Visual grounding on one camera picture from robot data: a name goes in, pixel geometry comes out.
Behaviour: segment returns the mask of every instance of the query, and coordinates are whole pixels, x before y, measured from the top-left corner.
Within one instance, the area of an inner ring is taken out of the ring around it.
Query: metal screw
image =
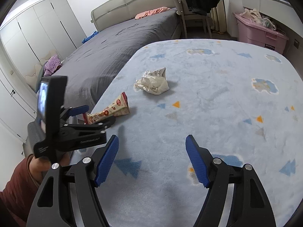
[[[248,170],[248,171],[251,171],[252,170],[252,166],[250,164],[246,164],[245,165],[245,169]]]
[[[58,164],[58,163],[52,164],[52,168],[53,168],[53,169],[57,169],[58,167],[59,167],[59,164]]]
[[[214,158],[213,162],[217,165],[220,165],[222,163],[222,160],[220,160],[219,158]]]
[[[82,160],[82,162],[83,162],[84,164],[90,163],[90,161],[91,161],[91,158],[90,158],[90,157],[85,157],[85,158]]]

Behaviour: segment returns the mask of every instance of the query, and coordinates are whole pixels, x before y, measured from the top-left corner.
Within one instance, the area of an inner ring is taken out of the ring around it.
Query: bed
[[[167,12],[142,19],[146,10],[167,6]],[[181,26],[173,0],[110,0],[91,13],[99,34],[65,59],[54,75],[68,76],[65,106],[89,105],[90,111],[122,67],[141,47],[178,39]]]

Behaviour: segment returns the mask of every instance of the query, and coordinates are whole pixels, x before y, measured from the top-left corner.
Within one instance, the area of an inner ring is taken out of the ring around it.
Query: wall outlet
[[[295,39],[295,40],[294,40],[294,46],[295,46],[297,49],[299,49],[299,45],[300,45],[299,41]]]

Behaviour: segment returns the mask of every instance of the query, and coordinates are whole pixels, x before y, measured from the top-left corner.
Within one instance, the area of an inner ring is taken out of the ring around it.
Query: camera screen
[[[46,97],[47,97],[47,82],[41,82],[39,89],[39,98],[38,98],[38,110],[45,120],[45,105],[46,105]]]

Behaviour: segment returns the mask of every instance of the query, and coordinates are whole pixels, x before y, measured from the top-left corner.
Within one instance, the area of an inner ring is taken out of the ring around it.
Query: pink storage bin
[[[239,42],[254,44],[283,54],[288,37],[280,32],[251,22],[234,13],[239,29]]]

